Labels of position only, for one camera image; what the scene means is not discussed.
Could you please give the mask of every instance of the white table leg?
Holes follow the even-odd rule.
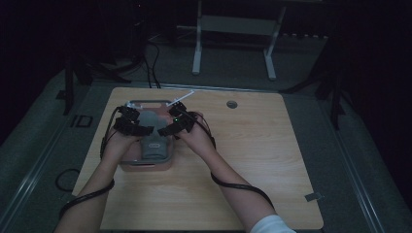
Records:
[[[193,68],[191,72],[194,75],[200,74],[200,61],[202,59],[202,1],[197,1],[197,28],[196,28],[196,49],[194,50]]]
[[[285,16],[285,11],[286,11],[286,7],[283,7],[281,10],[281,13],[279,14],[277,23],[274,26],[272,40],[270,41],[270,45],[267,49],[263,50],[264,61],[266,63],[267,76],[270,81],[276,80],[275,68],[273,66],[273,60],[272,60],[272,52],[275,47],[276,39],[279,36],[279,31],[281,29],[282,21]]]

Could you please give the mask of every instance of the hand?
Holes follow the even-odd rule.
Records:
[[[113,127],[107,135],[107,145],[103,152],[102,159],[111,159],[120,162],[122,156],[129,150],[130,146],[142,137],[125,136]]]
[[[203,114],[198,113],[197,122],[207,128],[203,123]],[[213,146],[209,135],[197,123],[194,124],[189,133],[185,129],[176,136],[185,141],[188,147],[200,157],[216,153],[215,147]]]

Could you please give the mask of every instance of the small round hole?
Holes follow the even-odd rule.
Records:
[[[227,101],[226,105],[227,105],[230,109],[236,109],[236,108],[237,108],[237,103],[236,103],[236,101],[233,101],[233,100]]]

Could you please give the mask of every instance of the wooden board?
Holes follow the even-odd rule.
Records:
[[[100,161],[99,150],[115,107],[129,100],[173,100],[187,89],[115,88],[77,180],[77,195]],[[230,109],[227,101],[235,101]],[[290,118],[276,93],[196,90],[182,101],[204,114],[219,153],[248,182],[263,189],[277,213],[293,229],[320,229],[323,220]],[[242,225],[210,178],[203,161],[176,141],[172,166],[163,172],[119,168],[102,229],[240,230]]]

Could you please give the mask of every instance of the gray floor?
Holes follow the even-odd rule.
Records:
[[[278,79],[266,77],[262,51],[207,41],[203,48],[201,74],[191,74],[193,43],[182,38],[177,45],[152,39],[160,48],[155,65],[163,87],[196,85],[272,91],[303,81],[325,41],[283,37],[278,40],[273,59]],[[147,49],[149,62],[155,48]],[[142,67],[124,74],[133,80],[127,86],[147,86]],[[96,79],[92,86],[76,86],[76,104],[63,116],[64,103],[54,97],[64,87],[63,73],[53,78],[43,94],[0,149],[0,210],[8,207],[8,232],[51,232],[59,209],[72,196],[58,190],[54,180],[69,168],[81,169],[94,130],[111,90],[119,83]],[[302,156],[314,190],[325,197],[319,201],[325,232],[412,232],[412,216],[401,199],[360,117],[342,102],[346,115],[340,116],[341,129],[335,131],[328,120],[330,101],[318,101],[315,85],[296,94],[284,95]],[[71,127],[74,116],[93,117],[90,128]],[[53,138],[55,144],[49,144]],[[24,177],[33,164],[43,164],[31,195],[13,202]],[[76,174],[65,179],[71,186]]]

